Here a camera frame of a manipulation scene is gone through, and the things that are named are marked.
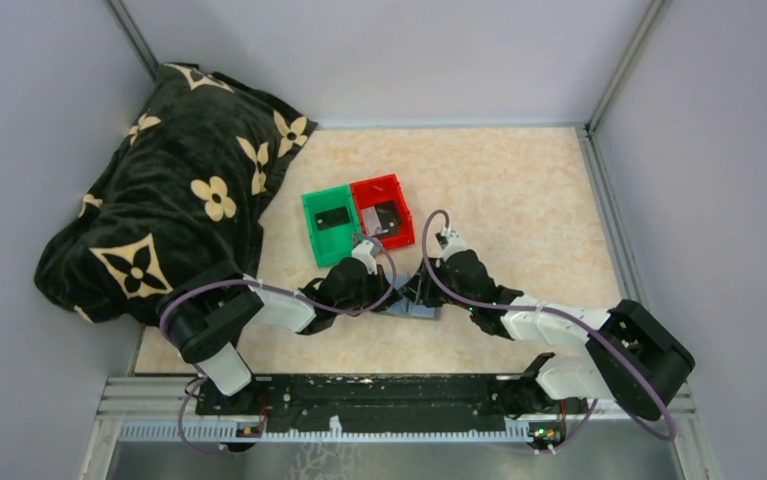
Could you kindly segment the grey leather card holder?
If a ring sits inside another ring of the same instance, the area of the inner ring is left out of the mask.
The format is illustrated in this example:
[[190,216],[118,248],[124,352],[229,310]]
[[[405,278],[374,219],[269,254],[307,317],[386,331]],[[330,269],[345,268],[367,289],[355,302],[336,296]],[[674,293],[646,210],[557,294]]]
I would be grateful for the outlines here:
[[381,311],[381,314],[390,315],[403,318],[425,319],[425,320],[438,320],[440,316],[440,308],[427,308],[418,305],[414,305],[401,295],[401,287],[406,281],[414,275],[417,271],[425,271],[423,268],[408,273],[397,274],[394,278],[394,287],[396,298],[387,304],[385,310]]

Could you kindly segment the silver grey credit card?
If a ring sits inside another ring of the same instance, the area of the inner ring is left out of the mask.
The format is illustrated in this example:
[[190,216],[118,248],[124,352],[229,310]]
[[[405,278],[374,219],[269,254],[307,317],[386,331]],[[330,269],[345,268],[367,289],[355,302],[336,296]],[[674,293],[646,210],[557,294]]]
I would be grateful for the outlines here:
[[362,209],[361,217],[367,235],[377,236],[386,231],[385,225],[380,220],[376,206]]

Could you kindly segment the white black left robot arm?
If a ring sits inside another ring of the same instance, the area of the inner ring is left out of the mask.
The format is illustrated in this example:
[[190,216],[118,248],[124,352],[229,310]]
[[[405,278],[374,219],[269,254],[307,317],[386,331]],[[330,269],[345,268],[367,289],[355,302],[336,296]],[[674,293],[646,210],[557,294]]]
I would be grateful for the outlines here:
[[237,351],[248,325],[313,335],[339,315],[383,311],[399,300],[382,266],[348,257],[323,278],[296,290],[267,285],[222,261],[177,287],[158,303],[159,329],[219,391],[236,414],[251,411],[259,399],[253,373]]

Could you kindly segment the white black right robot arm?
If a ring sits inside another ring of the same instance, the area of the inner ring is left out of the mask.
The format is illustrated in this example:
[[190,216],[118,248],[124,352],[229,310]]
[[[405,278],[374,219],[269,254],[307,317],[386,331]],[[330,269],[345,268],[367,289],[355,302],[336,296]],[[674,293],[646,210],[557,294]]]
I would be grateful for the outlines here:
[[539,300],[496,283],[472,250],[426,259],[401,292],[428,307],[461,307],[490,336],[547,345],[547,359],[522,385],[523,401],[535,412],[586,397],[657,421],[696,366],[641,303],[586,309]]

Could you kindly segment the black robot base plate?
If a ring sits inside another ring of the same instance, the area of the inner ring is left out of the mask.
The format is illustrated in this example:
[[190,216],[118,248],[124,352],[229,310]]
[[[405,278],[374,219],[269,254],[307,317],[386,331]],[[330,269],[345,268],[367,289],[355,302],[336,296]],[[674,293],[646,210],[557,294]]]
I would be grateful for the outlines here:
[[268,433],[323,432],[332,418],[347,433],[499,432],[508,420],[589,407],[551,400],[521,374],[271,374],[230,397],[206,383],[196,400],[199,415],[251,415]]

